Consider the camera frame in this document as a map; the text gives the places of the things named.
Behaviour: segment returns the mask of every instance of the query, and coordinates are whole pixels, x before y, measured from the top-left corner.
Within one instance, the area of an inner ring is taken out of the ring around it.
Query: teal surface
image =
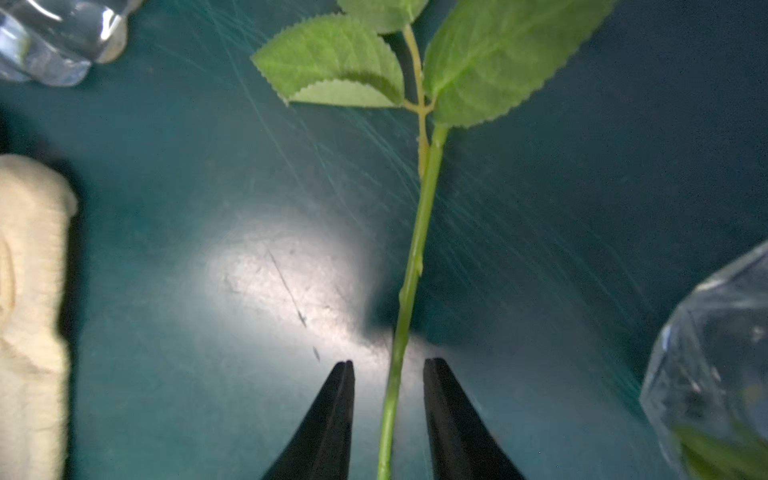
[[[636,397],[674,305],[768,233],[761,5],[626,0],[529,102],[452,134],[395,480],[431,478],[430,356],[529,480],[672,479]],[[83,85],[0,85],[13,150],[82,199],[72,478],[259,478],[344,359],[350,478],[373,478],[415,118],[286,108],[248,58],[332,7],[150,0]]]

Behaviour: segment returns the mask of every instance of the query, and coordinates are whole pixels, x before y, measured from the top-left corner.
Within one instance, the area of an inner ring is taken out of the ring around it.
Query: clear glass object
[[[768,242],[677,306],[641,405],[681,478],[768,478]]]
[[[67,87],[85,77],[137,0],[0,0],[0,78]]]

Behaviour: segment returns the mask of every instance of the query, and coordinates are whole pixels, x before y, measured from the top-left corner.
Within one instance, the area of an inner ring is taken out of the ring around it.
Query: plant stem
[[[416,222],[413,227],[411,250],[408,253],[406,279],[400,290],[400,312],[397,316],[395,341],[392,344],[392,361],[389,365],[389,380],[387,381],[386,396],[384,397],[384,413],[382,414],[382,436],[379,444],[378,480],[389,480],[390,458],[392,457],[392,434],[395,428],[397,400],[400,393],[402,362],[406,355],[408,337],[411,328],[413,303],[416,298],[416,287],[424,268],[424,245],[427,240],[429,218],[432,216],[432,205],[435,203],[435,189],[442,164],[442,150],[450,128],[442,124],[435,126],[432,133],[432,147],[429,149],[429,162],[422,181],[422,192],[419,197],[419,209],[416,211]]]
[[[419,115],[419,178],[423,180],[424,173],[427,171],[427,162],[429,161],[429,138],[427,137],[427,114],[429,112],[424,102],[422,57],[419,54],[419,44],[416,43],[416,36],[413,34],[411,25],[406,25],[402,30],[402,36],[406,39],[408,50],[411,52],[413,76],[416,80],[416,97],[419,100],[419,109],[416,112]]]

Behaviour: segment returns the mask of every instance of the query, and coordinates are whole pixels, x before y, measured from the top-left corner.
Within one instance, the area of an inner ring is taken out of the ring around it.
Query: beige foam block
[[[70,364],[58,320],[76,211],[62,176],[0,156],[0,480],[61,477]]]

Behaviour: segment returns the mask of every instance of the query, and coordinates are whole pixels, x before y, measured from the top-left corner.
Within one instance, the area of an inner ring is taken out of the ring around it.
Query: leaf
[[[673,431],[684,448],[727,475],[743,480],[768,480],[768,456],[763,448],[732,445],[685,425]]]
[[[471,127],[541,88],[611,12],[615,0],[461,0],[427,48],[435,121]]]
[[[348,15],[294,25],[251,59],[285,101],[382,107],[383,97],[391,107],[405,99],[402,69],[392,49]]]
[[[325,80],[295,93],[293,101],[342,107],[395,107],[382,92],[368,84],[351,80]]]
[[[339,0],[339,7],[378,33],[393,33],[411,25],[429,0]]]

